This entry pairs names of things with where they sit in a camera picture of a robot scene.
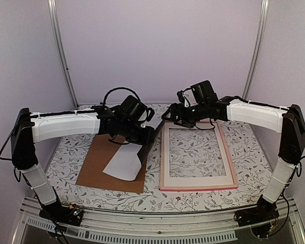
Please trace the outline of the brown backing board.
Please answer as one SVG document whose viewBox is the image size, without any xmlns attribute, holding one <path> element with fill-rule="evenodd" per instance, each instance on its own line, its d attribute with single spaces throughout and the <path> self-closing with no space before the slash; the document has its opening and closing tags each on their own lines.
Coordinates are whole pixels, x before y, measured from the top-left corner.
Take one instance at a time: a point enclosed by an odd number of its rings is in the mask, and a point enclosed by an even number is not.
<svg viewBox="0 0 305 244">
<path fill-rule="evenodd" d="M 94 137 L 76 184 L 103 190 L 143 193 L 147 159 L 134 181 L 117 179 L 103 173 L 104 168 L 121 147 L 111 143 L 108 139 L 109 135 L 97 135 Z"/>
</svg>

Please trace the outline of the photo print with white border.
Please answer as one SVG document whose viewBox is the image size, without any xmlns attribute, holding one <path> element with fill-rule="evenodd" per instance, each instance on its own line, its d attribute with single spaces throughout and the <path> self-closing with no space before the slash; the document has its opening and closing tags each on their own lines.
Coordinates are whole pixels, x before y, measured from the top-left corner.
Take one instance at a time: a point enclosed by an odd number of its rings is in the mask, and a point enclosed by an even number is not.
<svg viewBox="0 0 305 244">
<path fill-rule="evenodd" d="M 103 173 L 117 179 L 134 181 L 165 122 L 161 121 L 158 124 L 153 122 L 152 124 L 157 125 L 157 127 L 152 132 L 152 139 L 148 144 L 122 145 L 104 168 Z"/>
</svg>

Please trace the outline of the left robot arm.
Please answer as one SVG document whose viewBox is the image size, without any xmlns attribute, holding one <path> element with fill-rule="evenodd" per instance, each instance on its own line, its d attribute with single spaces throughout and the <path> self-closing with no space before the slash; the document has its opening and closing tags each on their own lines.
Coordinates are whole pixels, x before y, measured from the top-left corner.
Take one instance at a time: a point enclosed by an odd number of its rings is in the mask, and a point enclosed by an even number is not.
<svg viewBox="0 0 305 244">
<path fill-rule="evenodd" d="M 155 130 L 147 126 L 154 116 L 152 108 L 129 95 L 117 106 L 105 104 L 86 109 L 54 113 L 31 113 L 20 110 L 11 133 L 12 163 L 23 175 L 41 205 L 41 216 L 57 222 L 81 219 L 76 204 L 62 206 L 55 189 L 38 163 L 34 144 L 43 140 L 77 134 L 110 135 L 125 138 L 121 151 L 108 163 L 104 173 L 126 181 L 134 180 L 143 164 L 140 149 L 153 143 Z"/>
</svg>

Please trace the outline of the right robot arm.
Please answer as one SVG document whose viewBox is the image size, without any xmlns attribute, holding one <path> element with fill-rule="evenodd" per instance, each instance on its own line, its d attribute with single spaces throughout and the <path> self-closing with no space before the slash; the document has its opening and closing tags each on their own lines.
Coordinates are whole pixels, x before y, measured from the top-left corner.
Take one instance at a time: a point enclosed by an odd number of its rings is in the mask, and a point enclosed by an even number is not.
<svg viewBox="0 0 305 244">
<path fill-rule="evenodd" d="M 278 135 L 278 159 L 264 192 L 255 207 L 238 210 L 234 219 L 239 225 L 254 224 L 277 218 L 277 200 L 291 183 L 296 167 L 305 158 L 305 121 L 300 106 L 269 105 L 253 102 L 240 96 L 218 98 L 206 80 L 188 88 L 195 105 L 185 105 L 184 91 L 177 93 L 178 102 L 172 103 L 162 119 L 178 126 L 192 128 L 204 119 L 250 124 Z"/>
</svg>

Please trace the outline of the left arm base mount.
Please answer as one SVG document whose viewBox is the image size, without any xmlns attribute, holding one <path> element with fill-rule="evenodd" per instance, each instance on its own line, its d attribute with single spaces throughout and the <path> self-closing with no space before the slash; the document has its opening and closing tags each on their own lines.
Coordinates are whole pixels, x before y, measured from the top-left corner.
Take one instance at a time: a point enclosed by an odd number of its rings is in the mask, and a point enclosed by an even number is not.
<svg viewBox="0 0 305 244">
<path fill-rule="evenodd" d="M 43 205 L 39 216 L 52 222 L 80 226 L 83 218 L 83 207 L 76 204 L 63 206 L 60 202 L 55 202 Z"/>
</svg>

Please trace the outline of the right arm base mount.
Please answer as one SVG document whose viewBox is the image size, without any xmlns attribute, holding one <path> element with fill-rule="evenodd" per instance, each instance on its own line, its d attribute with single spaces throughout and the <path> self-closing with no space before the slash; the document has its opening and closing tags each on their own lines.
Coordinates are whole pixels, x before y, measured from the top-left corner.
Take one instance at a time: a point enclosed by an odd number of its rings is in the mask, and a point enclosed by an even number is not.
<svg viewBox="0 0 305 244">
<path fill-rule="evenodd" d="M 239 227 L 241 227 L 276 219 L 278 217 L 279 212 L 276 207 L 268 210 L 256 206 L 236 211 L 233 219 L 238 222 Z"/>
</svg>

